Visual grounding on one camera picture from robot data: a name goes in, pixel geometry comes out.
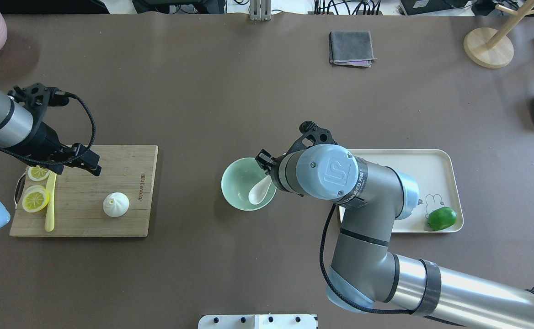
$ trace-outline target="gray cloth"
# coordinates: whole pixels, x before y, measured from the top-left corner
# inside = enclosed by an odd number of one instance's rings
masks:
[[[331,31],[330,63],[355,67],[371,67],[373,45],[369,31]]]

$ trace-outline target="wooden round base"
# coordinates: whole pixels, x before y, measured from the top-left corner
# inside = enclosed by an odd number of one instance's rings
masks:
[[[464,38],[464,51],[468,57],[480,66],[489,69],[500,69],[513,59],[513,43],[504,36],[493,48],[486,48],[486,42],[497,30],[481,27],[470,31]]]

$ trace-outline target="tray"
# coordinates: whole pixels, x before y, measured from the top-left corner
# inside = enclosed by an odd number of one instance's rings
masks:
[[[351,149],[350,152],[369,162],[391,167],[408,174],[419,185],[419,202],[411,216],[396,220],[394,233],[453,233],[464,225],[460,198],[448,154],[435,149]],[[458,214],[455,225],[442,231],[427,226],[429,214],[442,207],[450,207]],[[342,223],[344,208],[340,208]]]
[[[93,145],[100,156],[99,177],[79,168],[64,168],[56,179],[55,228],[44,229],[46,211],[30,213],[20,202],[13,216],[13,237],[146,237],[150,224],[158,147],[156,145]],[[47,180],[25,186],[45,186]],[[120,217],[108,217],[102,201],[112,192],[129,198],[129,210]]]

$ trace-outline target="lemon half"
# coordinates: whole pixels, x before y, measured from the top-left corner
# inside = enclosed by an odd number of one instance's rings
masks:
[[[49,202],[49,192],[41,185],[33,185],[25,190],[23,195],[23,210],[38,212],[44,209]]]
[[[29,167],[27,175],[32,181],[40,181],[48,177],[49,170],[46,168],[41,168],[40,166]]]

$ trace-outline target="robotic arm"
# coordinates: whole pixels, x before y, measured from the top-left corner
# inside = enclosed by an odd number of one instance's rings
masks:
[[[280,190],[347,209],[330,266],[332,302],[352,312],[391,313],[372,308],[375,301],[390,302],[405,309],[397,313],[450,324],[534,329],[534,291],[388,252],[393,221],[417,206],[411,177],[353,156],[311,121],[300,132],[284,155],[272,158],[261,150],[256,160]],[[305,146],[305,139],[313,145]]]
[[[56,132],[42,121],[48,106],[65,106],[69,98],[82,104],[93,125],[93,135],[86,147],[80,143],[71,147],[60,143]],[[15,86],[8,96],[0,91],[0,150],[29,166],[39,165],[61,174],[65,165],[100,175],[100,157],[90,150],[95,130],[90,111],[74,94],[39,83],[23,89]],[[9,212],[0,202],[0,227],[9,219]]]

